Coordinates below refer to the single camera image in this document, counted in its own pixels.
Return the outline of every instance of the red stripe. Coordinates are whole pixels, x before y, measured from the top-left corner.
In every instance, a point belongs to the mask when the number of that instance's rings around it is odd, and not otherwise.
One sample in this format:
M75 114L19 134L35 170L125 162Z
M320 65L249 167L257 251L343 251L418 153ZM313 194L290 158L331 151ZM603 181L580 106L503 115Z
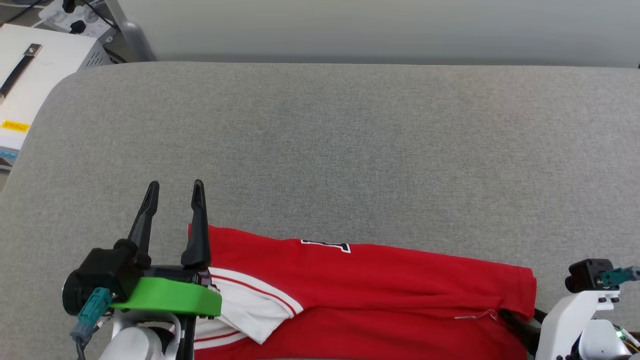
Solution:
M215 339L222 339L222 338L227 338L231 335L235 335L235 334L239 334L239 331L234 331L234 332L230 332L228 334L224 334L224 335L218 335L218 336L211 336L210 338L204 338L204 339L197 339L195 340L195 342L200 342L200 341L207 341L207 340L215 340Z
M234 282L234 283L236 283L236 284L240 284L240 285L242 285L242 286L246 286L247 288L252 289L252 290L255 290L255 291L259 292L259 293L263 293L263 294L265 294L265 295L269 295L270 297L274 297L274 298L276 298L276 299L278 299L278 300L282 301L282 302L283 302L283 303L284 303L284 304L285 304L289 309L291 309L291 312L292 312L294 315L297 315L296 310L295 310L291 305L289 305L286 301L282 300L280 297L278 297L278 296L276 296L276 295L274 295L274 294L272 294L272 293L268 293L268 292L266 292L266 291L264 291L264 290L260 290L260 289L258 289L258 288L254 288L253 286L251 286L251 285L249 285L249 284L246 284L246 283L244 283L244 282L242 282L242 281L238 281L238 280L235 280L235 279L230 279L230 278L228 278L228 277L218 276L218 275L211 275L211 278L214 278L214 277L215 277L215 278L217 278L217 279L222 279L222 280L226 280L226 281L231 281L231 282Z

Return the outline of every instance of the gray fabric surface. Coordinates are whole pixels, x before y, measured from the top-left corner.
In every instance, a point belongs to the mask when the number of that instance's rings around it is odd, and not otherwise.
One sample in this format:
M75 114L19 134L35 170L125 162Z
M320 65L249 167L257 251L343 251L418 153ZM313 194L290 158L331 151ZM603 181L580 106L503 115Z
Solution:
M200 178L211 224L529 266L549 310L573 262L640 260L638 99L627 69L141 63L70 76L0 193L3 357L73 357L61 285L126 236L155 179L157 264L179 263ZM637 330L638 284L621 299L608 316Z

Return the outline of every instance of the white power strip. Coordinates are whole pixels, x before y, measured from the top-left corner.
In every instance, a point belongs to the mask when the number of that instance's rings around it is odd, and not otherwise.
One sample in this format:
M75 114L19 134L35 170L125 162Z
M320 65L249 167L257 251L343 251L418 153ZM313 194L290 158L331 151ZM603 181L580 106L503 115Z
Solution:
M102 45L113 41L113 37L118 33L116 29L100 19L89 6L78 4L74 12L66 13L62 8L62 2L63 0L54 0L47 7L40 10L40 18L45 25L62 33L69 33L71 24L76 21L83 21L86 28L78 35L98 38Z

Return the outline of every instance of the floor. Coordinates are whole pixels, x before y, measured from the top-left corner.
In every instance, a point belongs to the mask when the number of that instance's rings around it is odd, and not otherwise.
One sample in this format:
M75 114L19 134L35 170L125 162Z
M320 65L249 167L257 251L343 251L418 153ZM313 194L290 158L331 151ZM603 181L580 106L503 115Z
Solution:
M3 3L13 4L11 0L0 0L0 24L23 10L22 8L2 6ZM109 9L104 3L97 5L96 9L100 12L102 16L106 17L107 19L109 20L113 19L111 14L109 13ZM35 24L40 20L40 18L38 17L39 12L40 12L40 9L32 9L27 13L25 13L22 17L13 21L12 24L22 25L22 26L32 26L33 24ZM47 26L44 26L44 25L40 25L39 28L49 29ZM125 38L122 36L121 33L113 37L113 42L111 44L108 44L106 47L109 50L113 51L114 53L122 56L125 60L127 60L127 62L135 61L131 51L129 50L127 42L125 41ZM0 190L4 188L4 184L8 176L9 176L9 171L0 170Z

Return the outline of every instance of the white box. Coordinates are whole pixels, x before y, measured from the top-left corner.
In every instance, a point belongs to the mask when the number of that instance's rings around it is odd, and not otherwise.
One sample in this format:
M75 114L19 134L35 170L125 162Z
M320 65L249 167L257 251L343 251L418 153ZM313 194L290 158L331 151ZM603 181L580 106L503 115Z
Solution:
M12 125L30 128L51 89L69 74L112 64L96 38L5 24L0 28L0 85L31 44L42 46L38 56L0 104L0 168L3 169L11 169L27 135Z

